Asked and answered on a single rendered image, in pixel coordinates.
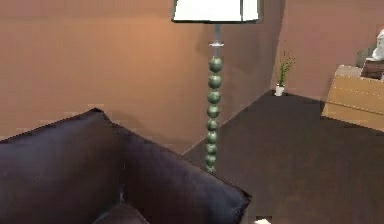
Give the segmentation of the light wood chest of drawers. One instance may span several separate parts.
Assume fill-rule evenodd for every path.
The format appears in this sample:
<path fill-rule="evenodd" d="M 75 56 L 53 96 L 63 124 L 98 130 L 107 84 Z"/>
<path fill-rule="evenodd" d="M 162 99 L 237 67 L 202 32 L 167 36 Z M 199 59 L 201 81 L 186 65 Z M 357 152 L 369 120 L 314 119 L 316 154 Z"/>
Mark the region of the light wood chest of drawers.
<path fill-rule="evenodd" d="M 384 132 L 384 81 L 361 72 L 346 65 L 336 69 L 322 115 Z"/>

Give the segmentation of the green beaded floor lamp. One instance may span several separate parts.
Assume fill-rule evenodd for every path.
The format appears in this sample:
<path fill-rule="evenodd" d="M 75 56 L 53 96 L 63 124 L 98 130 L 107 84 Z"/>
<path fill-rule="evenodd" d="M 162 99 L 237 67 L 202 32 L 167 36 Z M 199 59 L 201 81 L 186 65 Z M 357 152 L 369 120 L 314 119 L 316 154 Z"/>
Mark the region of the green beaded floor lamp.
<path fill-rule="evenodd" d="M 171 21 L 173 23 L 212 24 L 214 39 L 209 44 L 213 55 L 208 61 L 208 107 L 206 114 L 206 145 L 205 169 L 213 173 L 217 161 L 218 151 L 218 117 L 221 101 L 220 87 L 222 77 L 220 71 L 224 61 L 220 57 L 220 50 L 224 46 L 221 28 L 223 24 L 257 23 L 264 16 L 264 0 L 174 0 Z"/>

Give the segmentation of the dark brown box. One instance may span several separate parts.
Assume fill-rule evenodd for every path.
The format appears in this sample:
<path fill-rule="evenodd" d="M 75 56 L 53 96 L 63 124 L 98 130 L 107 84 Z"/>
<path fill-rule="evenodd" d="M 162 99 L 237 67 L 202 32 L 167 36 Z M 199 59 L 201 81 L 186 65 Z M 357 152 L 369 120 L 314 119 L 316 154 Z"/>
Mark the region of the dark brown box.
<path fill-rule="evenodd" d="M 384 60 L 367 58 L 364 62 L 360 76 L 382 80 L 384 78 Z"/>

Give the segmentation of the white bust statue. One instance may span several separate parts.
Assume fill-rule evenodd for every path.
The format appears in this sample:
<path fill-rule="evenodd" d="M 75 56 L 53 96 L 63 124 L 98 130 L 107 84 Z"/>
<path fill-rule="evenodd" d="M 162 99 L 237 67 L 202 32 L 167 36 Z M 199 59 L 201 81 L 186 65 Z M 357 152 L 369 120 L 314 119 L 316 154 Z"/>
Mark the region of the white bust statue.
<path fill-rule="evenodd" d="M 376 61 L 384 60 L 384 29 L 377 36 L 376 48 L 372 52 L 372 58 Z"/>

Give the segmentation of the green plant in white pot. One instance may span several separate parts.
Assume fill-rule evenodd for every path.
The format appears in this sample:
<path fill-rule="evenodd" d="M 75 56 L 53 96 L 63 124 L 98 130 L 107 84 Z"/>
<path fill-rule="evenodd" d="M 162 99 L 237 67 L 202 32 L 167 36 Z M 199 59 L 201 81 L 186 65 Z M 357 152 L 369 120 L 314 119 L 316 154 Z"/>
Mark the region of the green plant in white pot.
<path fill-rule="evenodd" d="M 282 96 L 285 90 L 285 80 L 287 73 L 295 64 L 295 58 L 292 56 L 290 50 L 284 50 L 282 56 L 279 59 L 278 64 L 278 76 L 275 88 L 275 95 Z"/>

